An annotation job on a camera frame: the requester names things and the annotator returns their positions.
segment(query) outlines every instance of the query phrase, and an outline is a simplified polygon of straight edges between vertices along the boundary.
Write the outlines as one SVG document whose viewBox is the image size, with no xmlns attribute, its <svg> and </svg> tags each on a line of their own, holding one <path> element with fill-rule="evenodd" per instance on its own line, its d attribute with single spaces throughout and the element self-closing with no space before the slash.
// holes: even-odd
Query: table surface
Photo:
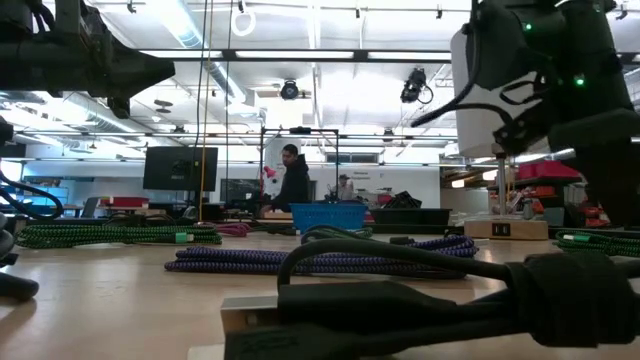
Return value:
<svg viewBox="0 0 640 360">
<path fill-rule="evenodd" d="M 260 234 L 225 239 L 222 245 L 265 250 L 296 246 L 295 238 Z M 37 280 L 41 288 L 29 303 L 16 306 L 0 302 L 0 359 L 179 360 L 187 359 L 193 348 L 191 359 L 222 360 L 221 348 L 210 346 L 224 342 L 219 314 L 223 299 L 275 295 L 275 277 L 165 272 L 163 264 L 173 260 L 181 248 L 113 245 L 18 250 L 18 264 L 3 271 Z M 490 241 L 481 246 L 477 258 L 502 263 L 549 251 L 554 248 L 547 241 Z M 296 277 L 293 282 L 340 279 Z M 472 276 L 455 281 L 403 282 L 458 302 L 504 287 L 499 281 Z M 640 290 L 640 282 L 635 281 L 634 287 Z M 549 349 L 529 335 L 518 335 L 416 348 L 392 359 L 632 359 L 639 351 L 640 340 L 597 350 Z"/>
</svg>

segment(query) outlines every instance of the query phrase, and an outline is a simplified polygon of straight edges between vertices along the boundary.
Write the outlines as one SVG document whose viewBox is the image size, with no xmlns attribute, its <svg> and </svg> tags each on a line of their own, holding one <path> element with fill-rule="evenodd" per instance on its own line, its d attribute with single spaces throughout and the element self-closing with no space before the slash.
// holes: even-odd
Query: ceiling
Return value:
<svg viewBox="0 0 640 360">
<path fill-rule="evenodd" d="M 128 10 L 127 0 L 85 2 L 100 10 L 113 34 L 129 47 L 200 49 L 202 46 L 202 42 L 194 43 L 193 38 L 183 42 L 178 38 L 181 29 L 185 28 L 202 37 L 204 0 L 134 1 L 135 13 Z M 53 1 L 44 3 L 55 12 Z M 449 50 L 449 41 L 467 21 L 470 6 L 468 0 L 247 1 L 245 10 L 255 15 L 255 28 L 248 35 L 238 36 L 230 30 L 231 23 L 235 22 L 242 30 L 250 22 L 248 14 L 239 15 L 238 1 L 213 1 L 213 8 L 210 1 L 207 3 L 207 13 L 213 16 L 212 19 L 207 18 L 211 22 L 206 24 L 205 44 L 216 49 L 265 50 Z M 623 20 L 617 21 L 614 19 L 616 14 L 610 15 L 616 47 L 620 51 L 640 50 L 640 37 L 637 36 L 640 13 L 634 6 L 635 3 L 630 4 L 633 11 Z M 441 19 L 436 19 L 439 7 L 444 12 Z M 237 19 L 232 18 L 234 14 L 238 15 Z M 195 132 L 198 120 L 203 124 L 206 116 L 207 123 L 214 124 L 213 128 L 207 128 L 210 132 L 224 131 L 222 124 L 228 122 L 235 124 L 229 127 L 230 131 L 241 133 L 258 131 L 262 125 L 277 127 L 284 124 L 287 127 L 305 124 L 340 128 L 345 132 L 362 133 L 367 130 L 368 134 L 381 134 L 384 128 L 392 128 L 396 134 L 455 134 L 454 113 L 431 123 L 431 129 L 408 128 L 411 119 L 453 97 L 450 65 L 286 61 L 222 62 L 217 65 L 223 73 L 228 72 L 230 82 L 242 89 L 246 95 L 244 103 L 232 101 L 228 107 L 225 106 L 224 89 L 207 71 L 200 76 L 199 62 L 176 62 L 176 75 L 172 79 L 132 99 L 131 120 L 124 122 L 128 122 L 135 131 L 170 132 L 176 126 L 185 126 L 187 131 Z M 430 105 L 403 104 L 400 101 L 403 83 L 416 66 L 424 68 L 430 80 L 434 92 Z M 280 99 L 279 88 L 287 79 L 295 80 L 309 96 L 295 101 Z M 172 103 L 166 107 L 170 113 L 157 112 L 161 106 L 155 103 L 156 100 Z M 314 110 L 318 113 L 317 118 L 313 115 Z M 192 140 L 178 141 L 189 143 Z M 444 146 L 447 141 L 429 144 Z"/>
</svg>

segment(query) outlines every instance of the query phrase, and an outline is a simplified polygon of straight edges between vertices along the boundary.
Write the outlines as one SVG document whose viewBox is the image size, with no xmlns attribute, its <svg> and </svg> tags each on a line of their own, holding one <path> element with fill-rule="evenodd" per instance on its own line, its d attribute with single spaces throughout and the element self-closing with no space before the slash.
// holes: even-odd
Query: shelf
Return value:
<svg viewBox="0 0 640 360">
<path fill-rule="evenodd" d="M 516 189 L 523 189 L 527 186 L 564 186 L 577 182 L 582 182 L 581 177 L 541 177 L 533 179 L 517 180 L 514 182 Z M 487 190 L 498 190 L 498 185 L 487 186 Z"/>
</svg>

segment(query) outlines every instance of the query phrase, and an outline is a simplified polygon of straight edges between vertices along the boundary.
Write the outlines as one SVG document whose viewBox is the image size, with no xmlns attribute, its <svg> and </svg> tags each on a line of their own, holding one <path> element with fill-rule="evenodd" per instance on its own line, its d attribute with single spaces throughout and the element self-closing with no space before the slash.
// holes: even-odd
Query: computer monitor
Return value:
<svg viewBox="0 0 640 360">
<path fill-rule="evenodd" d="M 146 190 L 200 191 L 202 148 L 154 146 L 147 149 L 144 163 Z M 218 149 L 205 148 L 204 191 L 216 190 Z"/>
</svg>

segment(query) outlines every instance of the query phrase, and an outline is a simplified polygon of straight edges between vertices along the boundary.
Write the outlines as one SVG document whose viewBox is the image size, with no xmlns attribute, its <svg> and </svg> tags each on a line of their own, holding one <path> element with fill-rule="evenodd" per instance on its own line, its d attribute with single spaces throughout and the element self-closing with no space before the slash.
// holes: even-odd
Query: security camera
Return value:
<svg viewBox="0 0 640 360">
<path fill-rule="evenodd" d="M 295 80 L 286 80 L 284 86 L 280 89 L 280 96 L 285 100 L 294 100 L 298 97 L 300 90 L 296 85 Z"/>
</svg>

